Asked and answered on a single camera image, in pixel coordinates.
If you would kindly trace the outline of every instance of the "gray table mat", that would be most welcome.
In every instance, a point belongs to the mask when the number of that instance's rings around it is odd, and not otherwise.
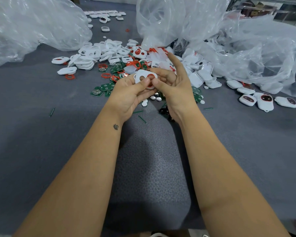
[[[82,1],[81,6],[127,13],[124,21],[112,18],[105,25],[111,30],[107,33],[93,19],[91,42],[103,36],[123,44],[129,38],[141,41],[134,5]],[[90,95],[107,82],[97,65],[91,71],[78,70],[71,81],[57,74],[61,67],[53,65],[52,58],[75,53],[41,45],[23,62],[0,67],[0,234],[12,234],[20,225],[107,100]],[[296,109],[275,104],[274,111],[265,113],[247,107],[221,82],[218,89],[201,87],[201,111],[278,217],[296,218]],[[138,106],[147,124],[135,114],[123,126],[105,234],[204,228],[181,131],[158,114],[162,104]],[[206,107],[214,109],[204,111]]]

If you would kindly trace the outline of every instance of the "metal rack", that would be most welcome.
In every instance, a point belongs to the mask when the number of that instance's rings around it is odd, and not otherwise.
[[[235,7],[235,4],[238,0],[230,0],[230,3],[227,7],[227,11],[231,11],[233,7]],[[274,2],[274,3],[282,3],[282,4],[287,4],[287,5],[296,5],[296,0],[254,0],[254,1],[267,1],[267,2]],[[296,14],[296,11],[290,11],[290,10],[277,10],[277,9],[266,9],[266,8],[257,8],[257,7],[250,7],[250,6],[237,6],[237,8],[246,8],[246,9],[252,9],[252,10],[260,10],[260,11],[271,11],[273,14],[277,13],[286,13],[284,16],[283,21],[287,18],[289,13],[294,12]]]

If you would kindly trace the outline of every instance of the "person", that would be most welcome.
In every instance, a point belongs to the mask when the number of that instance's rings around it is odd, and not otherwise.
[[[219,141],[194,100],[187,73],[171,53],[173,71],[151,68],[156,79],[120,79],[90,131],[30,211],[14,237],[100,236],[123,124],[156,90],[179,124],[199,208],[211,237],[287,237],[262,194]]]

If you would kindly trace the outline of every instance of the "green strip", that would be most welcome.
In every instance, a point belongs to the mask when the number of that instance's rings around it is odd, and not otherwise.
[[[51,116],[52,116],[52,114],[54,113],[54,110],[55,110],[55,107],[54,107],[54,108],[53,108],[53,110],[51,111],[51,113],[50,113],[49,117],[51,117]]]
[[[138,116],[143,122],[145,122],[145,124],[147,124],[147,122],[144,120],[144,119],[142,119],[140,116]]]

